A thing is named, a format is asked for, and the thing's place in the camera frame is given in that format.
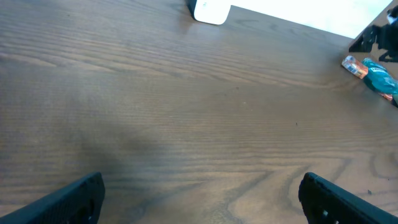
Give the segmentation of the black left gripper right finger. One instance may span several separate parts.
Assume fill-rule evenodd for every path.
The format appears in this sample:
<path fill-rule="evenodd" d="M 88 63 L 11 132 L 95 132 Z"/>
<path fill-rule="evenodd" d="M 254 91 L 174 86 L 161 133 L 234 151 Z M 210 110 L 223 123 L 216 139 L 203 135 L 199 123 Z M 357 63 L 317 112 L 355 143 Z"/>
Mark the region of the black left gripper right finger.
<path fill-rule="evenodd" d="M 299 186 L 298 199 L 309 224 L 397 224 L 397 217 L 381 210 L 313 172 Z"/>

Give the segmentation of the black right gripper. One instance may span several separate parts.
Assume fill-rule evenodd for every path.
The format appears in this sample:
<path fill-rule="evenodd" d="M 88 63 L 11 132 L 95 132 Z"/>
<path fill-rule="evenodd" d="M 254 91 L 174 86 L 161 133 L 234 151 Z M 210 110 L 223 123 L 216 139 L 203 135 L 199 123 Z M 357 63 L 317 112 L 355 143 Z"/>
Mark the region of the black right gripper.
<path fill-rule="evenodd" d="M 370 53 L 376 42 L 378 49 L 386 50 L 379 61 L 397 63 L 397 6 L 387 11 L 387 20 L 384 26 L 371 25 L 365 28 L 348 51 Z"/>

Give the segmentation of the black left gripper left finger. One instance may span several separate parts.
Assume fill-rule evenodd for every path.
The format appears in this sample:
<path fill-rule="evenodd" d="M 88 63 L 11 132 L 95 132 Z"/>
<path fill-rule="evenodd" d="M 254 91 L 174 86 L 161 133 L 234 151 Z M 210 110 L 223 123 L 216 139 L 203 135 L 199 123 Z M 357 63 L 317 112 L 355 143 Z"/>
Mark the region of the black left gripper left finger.
<path fill-rule="evenodd" d="M 102 175 L 94 172 L 1 217 L 1 224 L 97 224 L 104 196 Z"/>

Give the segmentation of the orange Kleenex tissue pack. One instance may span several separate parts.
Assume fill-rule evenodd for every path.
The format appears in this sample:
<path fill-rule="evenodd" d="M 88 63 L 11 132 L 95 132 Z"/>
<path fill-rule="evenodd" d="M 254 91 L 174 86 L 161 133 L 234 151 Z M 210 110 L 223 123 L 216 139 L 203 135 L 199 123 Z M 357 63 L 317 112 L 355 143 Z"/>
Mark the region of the orange Kleenex tissue pack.
<path fill-rule="evenodd" d="M 344 58 L 341 65 L 357 78 L 363 79 L 368 74 L 368 67 L 355 59 L 352 55 L 348 55 Z"/>

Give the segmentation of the blue Listerine mouthwash bottle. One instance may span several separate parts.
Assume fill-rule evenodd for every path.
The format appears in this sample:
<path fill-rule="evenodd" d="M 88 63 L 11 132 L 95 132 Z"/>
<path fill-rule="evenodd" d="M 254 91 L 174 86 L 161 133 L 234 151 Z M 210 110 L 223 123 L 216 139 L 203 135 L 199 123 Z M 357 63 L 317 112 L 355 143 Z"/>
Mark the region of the blue Listerine mouthwash bottle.
<path fill-rule="evenodd" d="M 364 81 L 370 84 L 375 91 L 388 95 L 397 94 L 397 80 L 382 65 L 374 62 L 371 58 L 364 58 L 362 64 L 368 68 L 368 74 L 364 77 Z"/>

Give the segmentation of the red brown chocolate bar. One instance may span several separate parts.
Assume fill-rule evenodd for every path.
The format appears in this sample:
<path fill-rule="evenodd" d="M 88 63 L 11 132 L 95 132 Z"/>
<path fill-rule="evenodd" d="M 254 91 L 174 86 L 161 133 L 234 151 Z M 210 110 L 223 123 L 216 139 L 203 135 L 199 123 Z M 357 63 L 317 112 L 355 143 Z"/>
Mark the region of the red brown chocolate bar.
<path fill-rule="evenodd" d="M 383 98 L 385 98 L 388 101 L 392 101 L 393 100 L 393 96 L 390 94 L 385 94 L 385 93 L 379 93 Z"/>

